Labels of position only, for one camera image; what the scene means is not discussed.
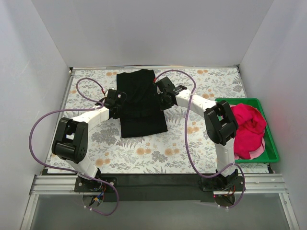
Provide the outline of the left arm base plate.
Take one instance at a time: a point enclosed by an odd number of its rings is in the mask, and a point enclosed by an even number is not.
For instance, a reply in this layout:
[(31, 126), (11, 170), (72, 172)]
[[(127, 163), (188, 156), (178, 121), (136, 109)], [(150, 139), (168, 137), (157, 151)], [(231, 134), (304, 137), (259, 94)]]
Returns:
[[(116, 187), (118, 181), (118, 174), (102, 174), (100, 175), (99, 180), (103, 180)], [(103, 189), (107, 193), (115, 192), (114, 189), (109, 185), (105, 185), (104, 183), (80, 176), (77, 177), (74, 186), (74, 192), (77, 193), (102, 192)]]

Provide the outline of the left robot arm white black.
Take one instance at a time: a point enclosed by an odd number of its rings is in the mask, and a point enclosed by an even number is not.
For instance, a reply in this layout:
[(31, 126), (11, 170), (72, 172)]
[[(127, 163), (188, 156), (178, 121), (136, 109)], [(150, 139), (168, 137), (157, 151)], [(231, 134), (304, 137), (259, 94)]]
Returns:
[(102, 180), (97, 177), (99, 169), (87, 156), (89, 131), (111, 118), (119, 118), (126, 99), (126, 93), (110, 89), (88, 112), (73, 118), (63, 117), (58, 123), (51, 151), (82, 177), (87, 177), (85, 185), (90, 191), (98, 191)]

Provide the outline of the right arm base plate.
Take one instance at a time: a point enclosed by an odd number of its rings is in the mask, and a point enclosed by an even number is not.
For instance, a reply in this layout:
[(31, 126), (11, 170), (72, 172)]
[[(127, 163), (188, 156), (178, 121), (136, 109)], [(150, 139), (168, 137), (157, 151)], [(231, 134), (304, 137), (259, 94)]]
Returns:
[(243, 177), (236, 173), (227, 177), (218, 175), (213, 178), (201, 178), (198, 185), (204, 192), (219, 191), (224, 195), (233, 195), (235, 192), (245, 191)]

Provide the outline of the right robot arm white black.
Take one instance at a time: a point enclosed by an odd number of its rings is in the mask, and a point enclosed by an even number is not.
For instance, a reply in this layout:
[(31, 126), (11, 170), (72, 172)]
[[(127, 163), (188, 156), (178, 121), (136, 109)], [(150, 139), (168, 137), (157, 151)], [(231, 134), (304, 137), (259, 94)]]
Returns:
[(188, 147), (187, 124), (189, 112), (200, 115), (205, 122), (209, 139), (214, 142), (217, 156), (216, 173), (210, 176), (202, 175), (193, 164), (189, 150), (187, 150), (190, 164), (194, 171), (202, 178), (211, 180), (214, 186), (228, 190), (235, 184), (238, 169), (235, 166), (234, 141), (238, 130), (238, 123), (228, 102), (211, 101), (195, 95), (187, 87), (175, 86), (168, 77), (154, 80), (158, 88), (156, 97), (160, 108), (166, 110), (174, 105), (187, 108), (185, 118), (185, 145)]

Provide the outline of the black t shirt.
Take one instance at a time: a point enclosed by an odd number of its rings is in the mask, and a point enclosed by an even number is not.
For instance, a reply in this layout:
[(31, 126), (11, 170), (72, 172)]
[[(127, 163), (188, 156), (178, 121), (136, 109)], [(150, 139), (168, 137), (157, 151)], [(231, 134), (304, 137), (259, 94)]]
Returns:
[(122, 138), (144, 137), (167, 132), (165, 115), (154, 94), (153, 70), (117, 74), (117, 90), (127, 95), (120, 111)]

